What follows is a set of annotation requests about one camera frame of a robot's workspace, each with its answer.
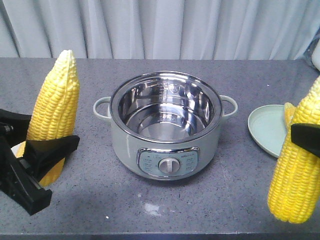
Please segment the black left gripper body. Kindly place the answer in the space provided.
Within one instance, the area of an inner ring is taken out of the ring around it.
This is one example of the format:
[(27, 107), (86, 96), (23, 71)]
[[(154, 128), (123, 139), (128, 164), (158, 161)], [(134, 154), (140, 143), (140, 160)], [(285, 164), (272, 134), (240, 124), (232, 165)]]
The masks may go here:
[(11, 131), (8, 125), (0, 127), (0, 190), (32, 216), (50, 205), (53, 193), (28, 175), (15, 157), (6, 139)]

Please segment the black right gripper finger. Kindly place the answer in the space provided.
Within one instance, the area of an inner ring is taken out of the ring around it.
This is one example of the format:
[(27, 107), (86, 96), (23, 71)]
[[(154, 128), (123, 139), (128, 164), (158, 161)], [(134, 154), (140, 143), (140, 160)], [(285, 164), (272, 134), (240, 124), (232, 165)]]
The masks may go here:
[(291, 125), (291, 142), (320, 157), (320, 125), (295, 123)]

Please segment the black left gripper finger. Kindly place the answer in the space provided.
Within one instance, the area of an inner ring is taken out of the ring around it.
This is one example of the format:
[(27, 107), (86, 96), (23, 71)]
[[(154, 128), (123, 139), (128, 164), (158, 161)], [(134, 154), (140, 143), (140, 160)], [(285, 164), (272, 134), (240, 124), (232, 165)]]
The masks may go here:
[(78, 148), (79, 141), (77, 135), (52, 140), (27, 140), (23, 154), (26, 172), (41, 180), (60, 160)]
[(6, 139), (10, 147), (26, 140), (31, 117), (0, 109), (0, 136)]

